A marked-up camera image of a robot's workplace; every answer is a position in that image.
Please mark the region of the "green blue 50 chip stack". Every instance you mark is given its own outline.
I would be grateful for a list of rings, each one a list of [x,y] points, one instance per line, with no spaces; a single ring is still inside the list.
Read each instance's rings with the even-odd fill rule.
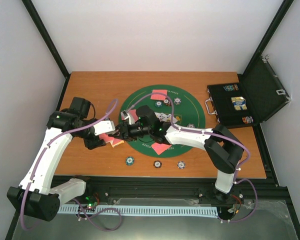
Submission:
[[[135,159],[134,159],[132,156],[128,156],[128,157],[126,158],[126,160],[125,160],[125,163],[126,163],[127,166],[133,165],[134,162],[135,162]]]

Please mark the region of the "red card seat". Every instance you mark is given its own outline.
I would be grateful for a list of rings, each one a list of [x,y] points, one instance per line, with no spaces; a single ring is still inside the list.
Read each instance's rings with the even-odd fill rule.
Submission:
[[[129,110],[128,113],[133,117],[133,119],[134,119],[135,122],[138,121],[139,118],[138,118],[138,116],[136,114],[136,109],[131,109],[131,110]]]
[[[164,101],[167,98],[168,91],[166,89],[153,89],[151,100]]]
[[[168,150],[171,147],[171,145],[170,144],[160,144],[160,143],[155,142],[151,145],[151,147],[157,155],[161,155],[163,152]]]

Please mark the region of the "brown 100 chip stack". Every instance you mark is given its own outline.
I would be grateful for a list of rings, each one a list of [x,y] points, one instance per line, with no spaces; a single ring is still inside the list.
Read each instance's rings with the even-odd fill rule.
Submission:
[[[161,168],[162,167],[162,162],[157,160],[153,163],[153,166],[158,169],[158,168]]]

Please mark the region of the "green 50 chip top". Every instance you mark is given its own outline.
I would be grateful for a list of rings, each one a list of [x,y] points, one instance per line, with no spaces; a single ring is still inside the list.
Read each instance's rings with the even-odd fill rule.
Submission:
[[[163,106],[163,102],[160,101],[160,100],[158,100],[158,101],[155,102],[155,106],[156,106],[157,108],[161,108],[161,107]]]

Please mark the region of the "red card top seat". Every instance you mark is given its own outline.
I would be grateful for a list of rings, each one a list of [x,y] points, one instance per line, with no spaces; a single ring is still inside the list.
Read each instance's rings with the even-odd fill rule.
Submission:
[[[166,89],[153,89],[151,100],[164,101],[167,98],[168,91]]]

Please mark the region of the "brown 100 chip top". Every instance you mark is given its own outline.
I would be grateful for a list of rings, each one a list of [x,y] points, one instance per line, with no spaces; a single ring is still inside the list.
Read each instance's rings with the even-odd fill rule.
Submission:
[[[167,106],[167,107],[171,107],[172,106],[172,102],[169,99],[165,99],[163,101],[163,103]]]

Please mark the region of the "blue white chip stack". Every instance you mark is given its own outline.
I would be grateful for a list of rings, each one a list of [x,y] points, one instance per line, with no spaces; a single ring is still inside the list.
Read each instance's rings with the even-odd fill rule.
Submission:
[[[184,168],[186,167],[186,164],[185,164],[184,161],[179,161],[179,162],[177,163],[177,167],[178,167],[179,169],[184,169]]]

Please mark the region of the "red backed card deck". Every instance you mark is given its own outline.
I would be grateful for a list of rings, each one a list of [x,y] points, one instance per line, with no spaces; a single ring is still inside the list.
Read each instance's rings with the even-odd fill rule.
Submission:
[[[113,142],[114,138],[111,137],[111,136],[108,136],[106,133],[102,133],[100,134],[99,136],[99,139],[100,140],[104,140],[104,142],[107,144],[107,143],[111,143]]]

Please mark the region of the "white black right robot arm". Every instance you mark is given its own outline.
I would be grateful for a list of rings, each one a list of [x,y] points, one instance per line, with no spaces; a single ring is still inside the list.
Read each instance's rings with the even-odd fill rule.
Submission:
[[[191,128],[174,124],[172,120],[161,120],[147,105],[136,110],[137,121],[123,111],[123,120],[109,136],[126,142],[149,136],[160,145],[184,145],[207,152],[217,178],[212,197],[225,203],[235,183],[239,162],[244,153],[243,144],[223,125],[214,128]]]

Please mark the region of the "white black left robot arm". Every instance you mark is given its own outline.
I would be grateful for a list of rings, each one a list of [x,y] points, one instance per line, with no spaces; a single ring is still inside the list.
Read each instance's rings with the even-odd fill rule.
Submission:
[[[59,208],[79,197],[82,201],[93,198],[94,188],[87,184],[86,177],[76,176],[65,183],[52,187],[56,168],[67,146],[73,138],[81,138],[87,149],[105,146],[101,134],[115,129],[107,116],[88,119],[92,103],[84,98],[74,97],[68,108],[53,112],[47,122],[47,129],[39,152],[29,171],[17,187],[11,186],[7,198],[25,216],[51,221]]]

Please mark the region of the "yellow playing card box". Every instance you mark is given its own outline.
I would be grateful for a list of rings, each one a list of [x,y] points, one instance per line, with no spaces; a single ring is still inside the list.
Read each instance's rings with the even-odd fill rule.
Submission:
[[[120,139],[114,139],[114,140],[112,140],[111,142],[110,142],[110,144],[111,144],[111,146],[114,148],[114,147],[116,147],[116,146],[118,146],[118,145],[121,145],[121,144],[123,144],[125,141],[124,140],[120,140]]]

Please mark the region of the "round green poker mat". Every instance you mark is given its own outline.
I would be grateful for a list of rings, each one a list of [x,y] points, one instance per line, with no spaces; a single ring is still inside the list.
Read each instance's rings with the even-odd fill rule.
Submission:
[[[177,125],[187,127],[188,124],[193,124],[194,128],[204,129],[206,127],[206,118],[204,110],[199,101],[191,95],[188,91],[181,89],[173,85],[156,84],[150,85],[138,89],[133,92],[121,105],[120,111],[127,110],[137,102],[141,97],[152,93],[152,90],[167,90],[167,95],[174,100],[174,98],[180,98],[181,103],[174,105],[174,117],[178,120]],[[185,145],[172,145],[169,149],[163,152],[161,155],[157,155],[152,149],[151,145],[154,141],[149,136],[129,142],[129,146],[137,152],[158,158],[172,158],[187,153],[192,148]]]

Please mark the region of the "blue gold card deck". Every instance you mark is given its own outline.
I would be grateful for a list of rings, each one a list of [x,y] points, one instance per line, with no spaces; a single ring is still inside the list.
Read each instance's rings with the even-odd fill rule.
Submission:
[[[236,111],[244,111],[247,110],[246,100],[242,96],[232,97],[231,102]]]

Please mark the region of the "chips row in case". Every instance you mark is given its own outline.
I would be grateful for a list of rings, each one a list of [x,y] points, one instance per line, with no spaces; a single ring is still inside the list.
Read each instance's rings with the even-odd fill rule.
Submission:
[[[239,87],[237,84],[228,84],[228,85],[224,85],[223,89],[227,92],[232,92],[232,91],[238,91]]]

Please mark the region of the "red white chips in case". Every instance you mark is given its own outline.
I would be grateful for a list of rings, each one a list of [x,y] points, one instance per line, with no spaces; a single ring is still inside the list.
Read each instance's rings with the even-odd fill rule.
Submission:
[[[254,123],[254,119],[252,116],[245,116],[242,118],[242,122],[244,124],[253,124]]]

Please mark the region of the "black poker case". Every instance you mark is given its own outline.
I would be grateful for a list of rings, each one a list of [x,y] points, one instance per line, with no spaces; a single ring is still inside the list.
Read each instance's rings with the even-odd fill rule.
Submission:
[[[219,124],[231,128],[252,127],[270,119],[291,101],[291,97],[269,63],[269,56],[260,56],[239,82],[207,86],[208,97],[213,99]],[[224,85],[237,84],[238,91],[225,91]],[[231,98],[243,97],[247,110],[235,110]],[[243,117],[252,116],[254,122],[245,124]]]

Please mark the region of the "black aluminium frame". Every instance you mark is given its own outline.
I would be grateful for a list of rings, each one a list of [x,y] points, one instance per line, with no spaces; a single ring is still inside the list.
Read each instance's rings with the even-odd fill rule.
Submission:
[[[252,66],[257,62],[257,58],[261,56],[262,52],[265,50],[266,46],[268,45],[271,38],[275,34],[275,31],[279,27],[280,23],[284,19],[286,13],[288,12],[292,4],[293,1],[291,0],[284,0],[281,3],[278,11],[273,17],[273,20],[271,21],[269,27],[267,28],[253,56],[251,57],[249,63],[247,64],[247,67],[245,68],[244,72],[242,74],[238,74],[238,77],[240,79],[242,79],[252,69]],[[56,107],[57,109],[60,109],[62,100],[64,99],[67,87],[69,85],[71,74],[67,70],[33,2],[31,0],[24,0],[23,5],[25,6],[33,23],[38,29],[42,39],[47,45],[52,57],[56,61],[58,67],[61,70],[61,73],[65,78],[61,95],[59,97],[58,104]],[[260,124],[257,124],[252,129],[253,129],[253,133],[256,139],[258,149],[261,153],[262,164],[267,175],[267,179],[254,181],[257,194],[259,197],[261,197],[261,199],[285,200],[285,202],[287,203],[287,210],[289,213],[289,217],[291,218],[292,221],[293,229],[296,233],[297,239],[300,240],[300,222],[298,220],[295,208],[293,206],[288,188],[279,185],[279,181],[277,179],[277,175],[275,173],[275,169],[270,157],[268,147],[266,146],[266,140]],[[92,182],[100,183],[100,184],[108,184],[108,185],[113,184],[114,190],[116,192],[122,190],[124,196],[127,196],[128,194],[132,194],[132,196],[134,197],[146,196],[148,199],[165,198],[165,197],[170,197],[171,199],[172,198],[175,199],[178,197],[177,189],[181,189],[180,195],[184,197],[186,194],[190,193],[190,191],[194,191],[195,189],[200,190],[203,187],[207,187],[209,184],[212,183],[212,180],[208,178],[203,178],[203,179],[163,178],[163,177],[120,178],[120,177],[109,176],[109,177],[93,177]]]

